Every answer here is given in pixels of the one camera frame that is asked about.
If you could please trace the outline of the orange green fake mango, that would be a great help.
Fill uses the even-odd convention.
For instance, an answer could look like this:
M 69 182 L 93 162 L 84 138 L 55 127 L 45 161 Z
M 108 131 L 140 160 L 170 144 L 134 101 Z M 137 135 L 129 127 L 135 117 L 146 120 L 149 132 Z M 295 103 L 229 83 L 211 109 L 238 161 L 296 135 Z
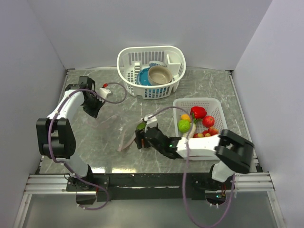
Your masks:
M 144 130 L 145 127 L 146 127 L 146 123 L 145 123 L 145 122 L 141 122 L 141 123 L 139 123 L 139 124 L 136 126 L 136 130 L 141 131 L 141 130 Z

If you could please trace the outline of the clear zip top bag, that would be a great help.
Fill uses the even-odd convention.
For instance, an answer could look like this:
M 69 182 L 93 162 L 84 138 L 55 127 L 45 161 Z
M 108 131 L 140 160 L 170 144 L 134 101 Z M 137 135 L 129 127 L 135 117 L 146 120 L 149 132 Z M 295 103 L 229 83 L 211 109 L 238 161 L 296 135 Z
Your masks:
M 109 117 L 87 118 L 86 123 L 96 129 L 102 137 L 114 143 L 118 152 L 126 150 L 135 140 L 135 128 L 140 121 L 129 119 L 118 114 Z

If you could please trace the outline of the green fake fruit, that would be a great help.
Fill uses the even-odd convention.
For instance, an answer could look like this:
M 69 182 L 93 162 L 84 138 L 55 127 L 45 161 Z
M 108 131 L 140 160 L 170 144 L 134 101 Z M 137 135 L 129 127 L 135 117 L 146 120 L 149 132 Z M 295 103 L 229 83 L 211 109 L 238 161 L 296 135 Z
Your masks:
M 191 122 L 188 120 L 179 120 L 178 131 L 180 133 L 187 133 L 191 128 Z

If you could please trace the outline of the orange fake fruit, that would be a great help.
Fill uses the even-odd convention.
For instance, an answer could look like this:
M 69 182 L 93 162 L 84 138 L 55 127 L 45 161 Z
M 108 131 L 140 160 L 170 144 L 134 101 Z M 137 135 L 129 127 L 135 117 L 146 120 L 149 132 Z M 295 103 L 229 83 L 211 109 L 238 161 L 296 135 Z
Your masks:
M 191 117 L 188 114 L 183 114 L 180 117 L 181 117 L 180 118 L 181 120 L 187 120 L 187 121 L 191 122 Z

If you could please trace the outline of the white fake radish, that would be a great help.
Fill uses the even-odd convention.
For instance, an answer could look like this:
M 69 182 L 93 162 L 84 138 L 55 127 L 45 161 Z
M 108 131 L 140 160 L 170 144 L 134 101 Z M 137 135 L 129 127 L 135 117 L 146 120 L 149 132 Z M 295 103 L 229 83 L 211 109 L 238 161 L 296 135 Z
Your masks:
M 182 136 L 188 137 L 188 138 L 193 138 L 195 133 L 196 133 L 196 124 L 192 123 L 192 125 L 190 126 L 190 129 L 186 133 L 183 133 Z

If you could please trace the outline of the red fake bell pepper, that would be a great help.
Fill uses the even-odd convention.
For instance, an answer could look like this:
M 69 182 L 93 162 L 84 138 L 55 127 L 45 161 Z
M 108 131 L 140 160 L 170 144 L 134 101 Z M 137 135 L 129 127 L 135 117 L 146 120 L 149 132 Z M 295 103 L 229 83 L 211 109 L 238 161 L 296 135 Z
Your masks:
M 203 119 L 207 115 L 207 111 L 203 107 L 194 106 L 190 110 L 190 115 L 193 119 Z

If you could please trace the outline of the red fake tomato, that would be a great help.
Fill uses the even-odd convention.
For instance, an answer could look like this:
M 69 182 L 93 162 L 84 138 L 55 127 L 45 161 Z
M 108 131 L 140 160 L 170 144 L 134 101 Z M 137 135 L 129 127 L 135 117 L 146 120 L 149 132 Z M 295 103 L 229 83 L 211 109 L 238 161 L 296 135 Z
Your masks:
M 202 124 L 204 127 L 206 128 L 210 128 L 213 127 L 215 124 L 215 119 L 213 116 L 211 115 L 206 115 L 203 119 L 202 119 Z

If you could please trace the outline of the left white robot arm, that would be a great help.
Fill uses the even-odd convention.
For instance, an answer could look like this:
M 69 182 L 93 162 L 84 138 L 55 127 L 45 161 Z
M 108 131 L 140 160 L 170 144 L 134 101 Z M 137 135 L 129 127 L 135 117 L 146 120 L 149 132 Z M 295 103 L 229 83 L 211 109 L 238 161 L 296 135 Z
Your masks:
M 75 153 L 76 139 L 71 121 L 82 107 L 89 116 L 96 118 L 105 101 L 95 92 L 95 81 L 87 76 L 79 77 L 77 84 L 69 84 L 55 110 L 36 122 L 38 148 L 43 156 L 64 165 L 71 174 L 72 182 L 84 191 L 94 186 L 91 167 Z

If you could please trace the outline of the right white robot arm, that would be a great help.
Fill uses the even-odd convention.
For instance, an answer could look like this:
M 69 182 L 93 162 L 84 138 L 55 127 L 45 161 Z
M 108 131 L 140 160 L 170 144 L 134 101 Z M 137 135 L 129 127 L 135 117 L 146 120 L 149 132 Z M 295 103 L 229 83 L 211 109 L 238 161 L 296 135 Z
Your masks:
M 208 184 L 213 189 L 219 189 L 235 173 L 250 173 L 254 150 L 252 142 L 228 129 L 210 137 L 187 139 L 168 137 L 158 127 L 148 127 L 135 131 L 135 143 L 138 149 L 153 147 L 173 160 L 218 159 L 208 177 Z

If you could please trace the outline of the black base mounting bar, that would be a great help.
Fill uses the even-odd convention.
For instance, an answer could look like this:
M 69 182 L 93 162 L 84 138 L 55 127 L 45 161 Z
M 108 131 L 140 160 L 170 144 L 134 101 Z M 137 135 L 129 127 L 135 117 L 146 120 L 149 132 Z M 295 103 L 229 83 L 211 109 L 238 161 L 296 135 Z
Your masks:
M 182 173 L 96 173 L 93 183 L 103 187 L 110 200 L 181 199 L 182 178 Z M 186 197 L 204 200 L 207 191 L 221 192 L 231 185 L 231 177 L 221 183 L 206 172 L 187 173 Z

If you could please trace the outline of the blue dotted plate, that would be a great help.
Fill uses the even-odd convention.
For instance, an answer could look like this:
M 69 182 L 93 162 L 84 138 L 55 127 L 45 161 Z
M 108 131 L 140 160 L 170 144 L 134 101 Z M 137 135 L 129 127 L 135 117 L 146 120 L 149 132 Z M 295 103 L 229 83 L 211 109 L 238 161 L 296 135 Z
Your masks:
M 137 78 L 136 78 L 136 83 L 138 85 L 151 86 L 151 83 L 149 82 L 149 79 L 148 79 L 149 69 L 150 68 L 148 67 L 139 72 L 139 74 L 137 75 Z

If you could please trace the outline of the white oval dish basket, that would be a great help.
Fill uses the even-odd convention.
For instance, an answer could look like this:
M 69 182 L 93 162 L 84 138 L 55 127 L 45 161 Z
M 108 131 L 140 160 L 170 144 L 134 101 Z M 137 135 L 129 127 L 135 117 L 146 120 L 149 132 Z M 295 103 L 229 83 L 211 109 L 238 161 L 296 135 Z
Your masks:
M 174 46 L 129 47 L 118 54 L 117 70 L 130 95 L 160 99 L 177 90 L 186 60 Z

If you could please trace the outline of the white blue floral cup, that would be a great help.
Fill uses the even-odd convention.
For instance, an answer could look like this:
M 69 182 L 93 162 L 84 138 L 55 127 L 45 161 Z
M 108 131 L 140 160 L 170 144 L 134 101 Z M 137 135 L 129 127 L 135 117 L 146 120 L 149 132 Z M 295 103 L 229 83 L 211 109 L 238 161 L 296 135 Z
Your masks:
M 161 62 L 161 61 L 153 60 L 153 61 L 150 61 L 150 62 L 149 62 L 149 67 L 153 67 L 153 66 L 163 66 L 163 67 L 167 67 L 167 64 L 165 64 L 164 62 Z

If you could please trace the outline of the white rectangular perforated tray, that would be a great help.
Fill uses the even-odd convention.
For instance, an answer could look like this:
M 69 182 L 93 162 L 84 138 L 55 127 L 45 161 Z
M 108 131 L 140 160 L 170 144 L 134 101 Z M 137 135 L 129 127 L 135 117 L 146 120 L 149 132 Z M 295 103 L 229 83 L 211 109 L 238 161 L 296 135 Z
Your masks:
M 173 106 L 180 107 L 184 109 L 187 113 L 190 113 L 190 110 L 194 106 L 199 106 L 205 108 L 207 115 L 212 116 L 215 119 L 214 128 L 219 131 L 219 133 L 223 129 L 227 129 L 226 120 L 224 117 L 224 113 L 220 104 L 220 101 L 215 98 L 179 98 L 173 101 Z M 174 117 L 174 126 L 175 126 L 175 136 L 182 136 L 182 133 L 178 131 L 178 122 L 180 120 L 181 115 L 184 112 L 179 109 L 173 109 L 173 117 Z M 202 120 L 196 122 L 196 131 L 195 133 L 202 133 L 208 130 L 208 127 L 205 127 L 202 124 Z M 214 154 L 214 152 L 204 152 L 202 156 L 199 155 L 197 158 L 192 158 L 195 155 L 190 153 L 190 160 L 197 161 L 210 161 L 210 160 L 219 160 L 219 158 Z

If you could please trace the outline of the aluminium frame rail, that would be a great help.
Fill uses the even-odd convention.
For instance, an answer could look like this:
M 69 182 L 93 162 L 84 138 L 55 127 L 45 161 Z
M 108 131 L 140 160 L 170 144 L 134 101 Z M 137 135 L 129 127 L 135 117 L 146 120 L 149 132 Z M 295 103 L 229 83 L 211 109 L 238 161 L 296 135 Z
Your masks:
M 66 194 L 68 180 L 63 174 L 30 175 L 24 194 Z M 238 174 L 235 187 L 237 192 L 274 191 L 269 173 Z

